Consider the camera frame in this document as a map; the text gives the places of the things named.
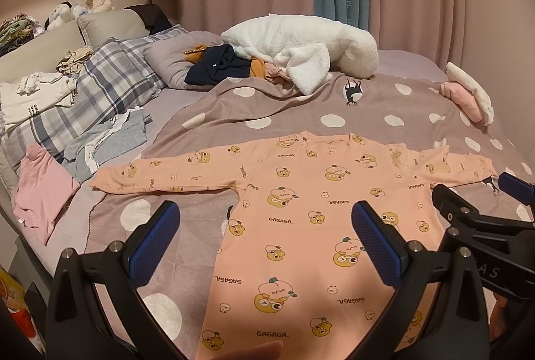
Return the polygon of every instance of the metal screw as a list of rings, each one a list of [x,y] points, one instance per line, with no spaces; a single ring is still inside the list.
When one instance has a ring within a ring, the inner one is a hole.
[[[70,248],[70,247],[66,248],[65,250],[62,251],[62,258],[69,259],[73,254],[74,254],[73,248]]]
[[[120,251],[122,249],[122,246],[124,245],[124,243],[122,243],[121,241],[113,241],[109,246],[108,246],[108,249],[110,251],[113,251],[114,253],[117,253],[118,251]]]
[[[414,253],[418,253],[419,251],[422,251],[424,248],[422,243],[418,241],[410,241],[408,245],[409,245],[409,249],[412,250]]]
[[[472,256],[472,252],[468,247],[461,247],[459,248],[459,253],[461,253],[462,257],[470,257]]]

